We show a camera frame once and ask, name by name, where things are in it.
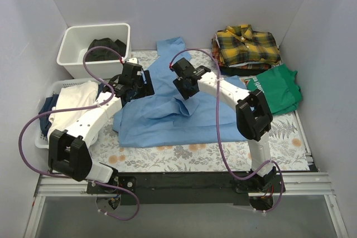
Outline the light blue long sleeve shirt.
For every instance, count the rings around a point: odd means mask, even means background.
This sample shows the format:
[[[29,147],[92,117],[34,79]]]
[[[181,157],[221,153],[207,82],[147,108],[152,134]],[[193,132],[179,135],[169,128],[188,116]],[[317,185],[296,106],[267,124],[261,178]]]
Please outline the light blue long sleeve shirt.
[[[158,58],[148,71],[154,94],[132,100],[113,117],[113,130],[121,147],[215,143],[216,99],[199,92],[184,100],[173,84],[176,74],[168,68],[179,52],[190,59],[181,37],[157,42]]]

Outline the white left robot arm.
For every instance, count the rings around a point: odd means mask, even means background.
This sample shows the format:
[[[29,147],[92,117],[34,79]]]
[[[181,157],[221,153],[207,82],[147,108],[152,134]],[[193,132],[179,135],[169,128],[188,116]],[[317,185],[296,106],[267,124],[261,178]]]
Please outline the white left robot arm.
[[[128,102],[154,94],[149,71],[142,70],[137,58],[123,64],[122,73],[109,80],[109,87],[99,94],[94,109],[86,111],[65,130],[54,130],[49,137],[50,169],[60,172],[76,181],[99,181],[106,193],[118,189],[119,181],[114,168],[95,162],[89,152],[92,140],[107,123]]]

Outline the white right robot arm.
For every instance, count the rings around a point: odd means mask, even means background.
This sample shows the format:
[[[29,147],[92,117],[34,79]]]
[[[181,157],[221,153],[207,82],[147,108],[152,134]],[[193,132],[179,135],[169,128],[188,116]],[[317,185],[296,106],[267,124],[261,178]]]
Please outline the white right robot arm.
[[[273,184],[277,167],[272,163],[269,146],[273,117],[264,94],[260,90],[248,91],[222,80],[205,66],[195,68],[185,58],[170,64],[170,70],[176,73],[173,83],[185,100],[198,92],[216,97],[217,128],[219,104],[223,102],[234,110],[238,131],[248,141],[252,164],[247,176],[233,177],[259,192],[267,191]]]

